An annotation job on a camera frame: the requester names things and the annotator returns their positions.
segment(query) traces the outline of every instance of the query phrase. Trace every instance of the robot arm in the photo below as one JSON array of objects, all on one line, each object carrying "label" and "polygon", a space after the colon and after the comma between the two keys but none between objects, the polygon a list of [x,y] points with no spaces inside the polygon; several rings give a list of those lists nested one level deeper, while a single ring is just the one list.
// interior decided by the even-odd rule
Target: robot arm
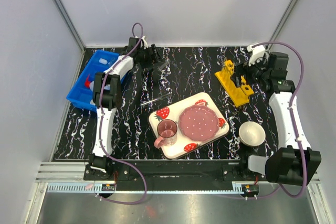
[{"label": "robot arm", "polygon": [[[112,76],[119,76],[119,80],[121,80],[125,74],[127,74],[128,71],[130,71],[134,66],[134,61],[132,57],[127,56],[124,58],[123,56],[119,56],[118,60],[107,70],[104,71],[104,73],[109,72],[112,69],[112,72],[109,75]],[[97,124],[97,132],[96,132],[96,142],[95,146],[93,148],[93,154],[95,156],[104,157],[105,153],[100,147],[100,140],[102,140],[103,146],[105,147],[105,150],[108,154],[111,154],[112,152],[112,146],[111,146],[111,135],[112,135],[112,127],[113,127],[113,119],[115,112],[117,111],[117,108],[112,108],[111,110],[104,109],[104,117],[103,121],[101,123],[101,129],[99,129],[99,124]],[[97,107],[97,121],[100,122],[102,116],[101,109]]]},{"label": "robot arm", "polygon": [[271,52],[260,57],[254,58],[249,62],[242,63],[235,67],[235,73],[232,80],[238,87],[239,80],[244,76],[248,84],[260,83],[273,110],[276,120],[279,148],[270,158],[258,156],[255,154],[247,157],[246,169],[266,175],[266,179],[271,183],[281,183],[289,185],[302,185],[303,172],[302,161],[297,143],[297,137],[290,117],[290,109],[296,120],[296,126],[300,134],[299,140],[305,154],[307,166],[307,184],[312,179],[315,171],[321,163],[321,155],[318,151],[313,151],[308,143],[296,105],[296,97],[293,100],[292,107],[289,108],[290,99],[295,91],[294,83],[286,80],[288,55]]},{"label": "robot arm", "polygon": [[[95,75],[92,100],[97,107],[97,132],[93,151],[88,157],[88,165],[86,165],[84,176],[85,180],[96,180],[99,177],[106,178],[113,172],[112,161],[106,157],[101,144],[108,154],[112,153],[113,119],[117,108],[121,106],[122,102],[120,80],[137,63],[142,68],[149,70],[154,69],[154,65],[158,62],[158,53],[155,44],[148,47],[146,41],[142,38],[145,46],[141,48],[140,43],[138,43],[139,40],[139,38],[130,38],[128,46],[124,48],[118,60],[109,69],[104,72],[97,72]],[[101,108],[99,101],[105,77],[106,82],[101,98]]]}]

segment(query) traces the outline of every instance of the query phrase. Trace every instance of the cutting board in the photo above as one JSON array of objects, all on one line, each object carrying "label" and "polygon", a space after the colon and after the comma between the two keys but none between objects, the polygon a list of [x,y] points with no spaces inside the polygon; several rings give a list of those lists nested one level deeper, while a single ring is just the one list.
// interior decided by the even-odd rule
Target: cutting board
[{"label": "cutting board", "polygon": [[157,110],[154,111],[149,115],[149,124],[151,126],[152,132],[154,133],[155,137],[158,137],[158,131],[157,131],[157,126],[160,123],[161,120],[164,119],[170,119],[176,122],[177,126],[179,117],[181,113],[184,111],[184,109],[193,106],[193,105],[204,105],[207,106],[208,108],[212,109],[215,113],[216,116],[219,118],[219,130],[215,134],[214,137],[210,138],[206,142],[198,142],[198,141],[193,141],[187,136],[184,136],[178,127],[177,129],[177,141],[174,145],[172,146],[162,146],[160,149],[163,152],[163,155],[167,159],[176,159],[180,158],[190,152],[195,151],[198,148],[201,148],[217,139],[220,137],[226,135],[229,131],[229,125],[226,122],[226,119],[223,117],[213,100],[211,99],[210,95],[201,92],[196,95],[193,95],[192,97],[188,97],[184,100],[181,100],[177,103],[171,104],[167,106],[165,110]]}]

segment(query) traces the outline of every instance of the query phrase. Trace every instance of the red object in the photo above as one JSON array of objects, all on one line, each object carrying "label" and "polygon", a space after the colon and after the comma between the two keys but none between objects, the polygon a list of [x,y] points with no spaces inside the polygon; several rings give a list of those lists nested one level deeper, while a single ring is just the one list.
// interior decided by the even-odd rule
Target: red object
[{"label": "red object", "polygon": [[146,206],[146,210],[149,217],[156,217],[156,211],[153,207]]},{"label": "red object", "polygon": [[195,143],[187,144],[187,145],[184,147],[183,150],[184,150],[185,152],[191,152],[191,151],[195,150],[197,147],[198,147],[198,144],[195,144]]},{"label": "red object", "polygon": [[225,120],[223,118],[219,118],[219,127],[223,128],[225,125]]},{"label": "red object", "polygon": [[166,119],[168,115],[169,115],[169,108],[168,107],[160,109],[156,112],[156,118],[159,121],[162,121],[163,119]]},{"label": "red object", "polygon": [[91,83],[91,81],[89,81],[89,77],[90,77],[90,75],[88,75],[88,77],[86,78],[86,81],[84,83],[84,86],[87,87],[87,88],[90,88],[90,83]]},{"label": "red object", "polygon": [[201,100],[197,101],[197,102],[195,103],[195,105],[207,106],[208,103],[207,103],[205,100],[201,99]]}]

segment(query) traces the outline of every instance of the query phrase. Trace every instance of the white wall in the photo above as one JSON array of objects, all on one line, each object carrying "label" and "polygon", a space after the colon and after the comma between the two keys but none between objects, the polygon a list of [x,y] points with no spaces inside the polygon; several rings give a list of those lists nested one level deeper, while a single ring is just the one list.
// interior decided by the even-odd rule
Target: white wall
[{"label": "white wall", "polygon": [[[299,0],[278,41],[294,46],[304,60],[298,109],[308,141],[321,152],[318,172],[336,220],[335,35],[336,0]],[[286,51],[282,47],[272,50]],[[290,53],[288,77],[296,83],[299,67],[296,56]]]},{"label": "white wall", "polygon": [[52,0],[0,6],[0,216],[17,224],[50,156],[80,50]]},{"label": "white wall", "polygon": [[62,0],[87,46],[124,46],[141,22],[158,45],[268,40],[290,0]]}]

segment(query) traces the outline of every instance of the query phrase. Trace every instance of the metal floor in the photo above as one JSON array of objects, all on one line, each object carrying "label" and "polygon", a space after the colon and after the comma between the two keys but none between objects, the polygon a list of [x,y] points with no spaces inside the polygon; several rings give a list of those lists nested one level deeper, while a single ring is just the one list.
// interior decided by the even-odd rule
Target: metal floor
[{"label": "metal floor", "polygon": [[[262,184],[260,190],[265,195],[273,188]],[[291,187],[290,191],[295,193],[298,188]],[[140,197],[139,194],[111,196],[124,201]],[[305,196],[292,199],[280,190],[270,198],[249,201],[219,195],[151,194],[145,202],[134,206],[99,201],[93,194],[47,193],[38,223],[310,224],[318,221],[308,191]]]}]

